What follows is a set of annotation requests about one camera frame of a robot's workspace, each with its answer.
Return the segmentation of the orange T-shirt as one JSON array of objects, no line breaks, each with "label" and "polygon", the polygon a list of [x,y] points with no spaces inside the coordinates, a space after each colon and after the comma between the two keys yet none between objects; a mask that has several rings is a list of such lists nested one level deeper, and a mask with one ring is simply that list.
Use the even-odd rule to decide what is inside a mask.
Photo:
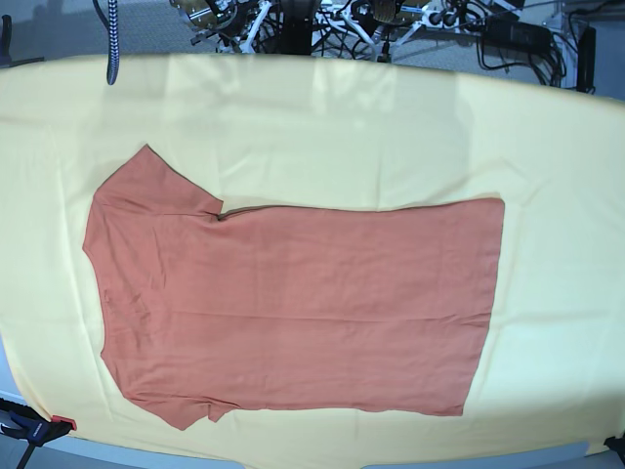
[{"label": "orange T-shirt", "polygon": [[141,149],[83,248],[122,396],[184,430],[234,410],[459,416],[489,328],[504,203],[224,213]]}]

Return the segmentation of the yellow table cloth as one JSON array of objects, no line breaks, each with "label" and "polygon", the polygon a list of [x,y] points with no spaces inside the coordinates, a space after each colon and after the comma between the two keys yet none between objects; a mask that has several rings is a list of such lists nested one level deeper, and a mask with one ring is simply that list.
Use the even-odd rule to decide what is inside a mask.
[{"label": "yellow table cloth", "polygon": [[[1,335],[22,397],[80,438],[250,468],[359,468],[624,429],[624,106],[441,70],[282,57],[101,57],[1,73]],[[185,431],[127,402],[83,252],[97,187],[143,146],[220,198],[506,205],[493,321],[459,418],[244,412]]]}]

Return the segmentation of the black power adapter box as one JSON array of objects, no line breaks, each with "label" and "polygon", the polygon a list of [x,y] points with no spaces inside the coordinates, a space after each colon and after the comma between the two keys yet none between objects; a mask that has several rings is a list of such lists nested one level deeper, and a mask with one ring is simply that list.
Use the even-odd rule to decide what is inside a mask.
[{"label": "black power adapter box", "polygon": [[482,33],[485,42],[495,46],[530,54],[548,51],[551,45],[551,31],[535,24],[489,20]]}]

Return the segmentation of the black upright stand right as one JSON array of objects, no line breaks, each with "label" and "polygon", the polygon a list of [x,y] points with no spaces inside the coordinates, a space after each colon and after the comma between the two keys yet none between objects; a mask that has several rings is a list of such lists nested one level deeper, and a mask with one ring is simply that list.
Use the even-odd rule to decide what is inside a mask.
[{"label": "black upright stand right", "polygon": [[575,89],[582,93],[595,91],[596,30],[586,27],[577,45],[577,78]]}]

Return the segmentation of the blue black bar clamp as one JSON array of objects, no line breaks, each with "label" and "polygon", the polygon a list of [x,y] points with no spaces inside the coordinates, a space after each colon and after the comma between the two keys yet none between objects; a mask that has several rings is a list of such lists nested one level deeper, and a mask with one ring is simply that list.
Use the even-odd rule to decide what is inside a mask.
[{"label": "blue black bar clamp", "polygon": [[26,467],[37,448],[42,448],[76,429],[77,425],[73,419],[53,415],[48,420],[28,405],[1,400],[1,435],[27,442],[17,469]]}]

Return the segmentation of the black clamp right corner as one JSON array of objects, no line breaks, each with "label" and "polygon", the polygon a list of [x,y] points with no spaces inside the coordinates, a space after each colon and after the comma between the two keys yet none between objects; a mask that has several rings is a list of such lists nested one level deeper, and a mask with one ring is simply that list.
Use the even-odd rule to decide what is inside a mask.
[{"label": "black clamp right corner", "polygon": [[625,465],[625,437],[609,437],[604,440],[604,445],[618,455],[621,463]]}]

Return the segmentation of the black central post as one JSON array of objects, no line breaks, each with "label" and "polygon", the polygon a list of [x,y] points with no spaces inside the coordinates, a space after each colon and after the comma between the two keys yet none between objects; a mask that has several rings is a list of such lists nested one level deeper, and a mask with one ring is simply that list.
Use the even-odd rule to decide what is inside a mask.
[{"label": "black central post", "polygon": [[312,53],[313,0],[284,0],[280,2],[283,13],[279,34],[279,51],[285,55],[309,56]]}]

